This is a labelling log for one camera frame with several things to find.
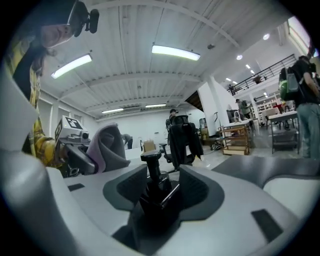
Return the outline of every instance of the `joystick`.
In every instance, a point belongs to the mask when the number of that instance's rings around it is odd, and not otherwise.
[[[141,155],[146,162],[150,176],[146,188],[140,196],[140,205],[149,224],[156,230],[165,230],[179,215],[182,209],[178,181],[171,181],[167,172],[159,168],[160,150],[152,150]]]
[[[146,193],[155,203],[160,203],[172,190],[169,174],[160,172],[159,158],[161,151],[152,150],[141,155],[141,160],[146,162],[150,173]]]
[[[159,182],[161,172],[159,169],[159,158],[161,157],[161,151],[151,150],[141,155],[141,160],[148,165],[150,177],[154,182]]]

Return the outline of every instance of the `chair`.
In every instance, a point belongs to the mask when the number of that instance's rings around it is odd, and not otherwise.
[[[204,154],[195,124],[188,122],[187,115],[178,115],[173,119],[172,125],[168,128],[168,141],[171,153],[167,153],[166,143],[159,145],[166,162],[174,166],[174,170],[169,173],[179,171],[180,165],[191,165],[195,156],[200,158]],[[190,149],[190,155],[187,155],[187,147]]]

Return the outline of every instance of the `jeans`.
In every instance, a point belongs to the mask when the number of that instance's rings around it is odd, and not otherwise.
[[[320,159],[320,106],[300,104],[296,109],[302,130],[302,156]]]

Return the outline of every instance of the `green backpack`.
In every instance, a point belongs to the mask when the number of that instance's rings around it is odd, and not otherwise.
[[[279,91],[280,97],[283,101],[292,101],[297,97],[297,93],[300,89],[300,85],[303,82],[303,78],[300,82],[297,81],[296,73],[289,68],[283,68],[279,74]]]

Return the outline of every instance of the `wooden cart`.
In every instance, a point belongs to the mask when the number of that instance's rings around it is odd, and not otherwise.
[[[222,153],[224,155],[250,154],[248,129],[245,125],[232,127],[221,127]]]

